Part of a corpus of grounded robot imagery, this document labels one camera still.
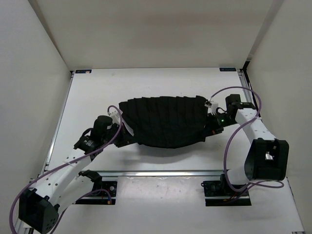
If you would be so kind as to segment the aluminium right side rail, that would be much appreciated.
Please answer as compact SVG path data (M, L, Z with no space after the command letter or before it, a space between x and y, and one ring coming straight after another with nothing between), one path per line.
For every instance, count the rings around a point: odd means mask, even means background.
M237 73L241 82L241 86L252 90L252 86L248 78L247 72L243 69L238 69ZM251 102L255 106L256 110L258 110L258 103L253 92L245 89L243 90L243 92L247 102Z

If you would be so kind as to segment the aluminium front rail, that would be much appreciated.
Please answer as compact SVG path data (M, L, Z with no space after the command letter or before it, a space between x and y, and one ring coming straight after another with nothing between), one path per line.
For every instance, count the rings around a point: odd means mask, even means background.
M169 176L220 176L220 170L195 170L195 171L98 171L102 177L169 177Z

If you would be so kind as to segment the blue label corner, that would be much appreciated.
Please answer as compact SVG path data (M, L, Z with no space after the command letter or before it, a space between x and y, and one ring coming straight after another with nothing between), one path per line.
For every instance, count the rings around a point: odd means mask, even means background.
M76 74L90 74L92 69L82 69L82 70L75 70Z
M236 69L232 67L220 67L219 70L221 72L236 72Z

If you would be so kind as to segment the blue label right corner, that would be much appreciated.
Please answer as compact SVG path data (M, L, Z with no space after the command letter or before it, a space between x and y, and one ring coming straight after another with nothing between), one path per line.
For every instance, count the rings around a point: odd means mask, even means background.
M220 67L219 70L221 72L236 72L236 69L232 67Z

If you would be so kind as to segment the blue label left corner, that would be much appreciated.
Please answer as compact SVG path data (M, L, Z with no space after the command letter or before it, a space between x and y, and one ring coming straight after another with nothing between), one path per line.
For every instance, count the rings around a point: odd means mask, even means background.
M82 70L75 70L76 74L90 74L92 69L82 69Z

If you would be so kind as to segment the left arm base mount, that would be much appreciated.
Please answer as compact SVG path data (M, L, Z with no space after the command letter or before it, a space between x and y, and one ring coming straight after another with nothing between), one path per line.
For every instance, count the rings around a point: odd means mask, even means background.
M82 171L79 176L87 177L93 183L92 190L76 201L76 204L115 205L117 195L117 179L104 179L98 172Z

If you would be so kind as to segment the black pleated skirt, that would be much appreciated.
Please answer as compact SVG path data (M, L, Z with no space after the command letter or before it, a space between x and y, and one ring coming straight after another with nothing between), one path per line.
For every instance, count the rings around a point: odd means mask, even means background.
M176 149L204 142L206 98L141 97L119 103L137 144Z

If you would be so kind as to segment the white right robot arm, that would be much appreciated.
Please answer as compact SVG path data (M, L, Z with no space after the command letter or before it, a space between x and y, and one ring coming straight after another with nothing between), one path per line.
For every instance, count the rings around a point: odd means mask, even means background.
M250 142L250 149L242 166L224 169L220 176L219 190L230 195L258 181L282 181L286 176L289 144L276 138L264 125L251 102L242 102L239 94L225 98L226 109L219 112L218 103L208 100L206 125L211 135L221 133L225 127L239 124Z

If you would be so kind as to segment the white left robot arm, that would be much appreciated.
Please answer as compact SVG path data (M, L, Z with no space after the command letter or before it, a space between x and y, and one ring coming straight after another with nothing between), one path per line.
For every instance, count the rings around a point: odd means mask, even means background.
M18 218L41 234L56 226L59 215L86 194L97 195L102 190L99 173L86 170L105 147L116 143L123 130L118 112L98 116L92 128L83 132L61 166L58 166L19 196Z

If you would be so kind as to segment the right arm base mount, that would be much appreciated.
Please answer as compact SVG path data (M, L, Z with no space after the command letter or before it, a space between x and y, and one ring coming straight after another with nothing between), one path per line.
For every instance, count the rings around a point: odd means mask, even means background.
M224 174L219 180L205 180L201 183L206 207L251 206L249 192L236 192L228 185Z

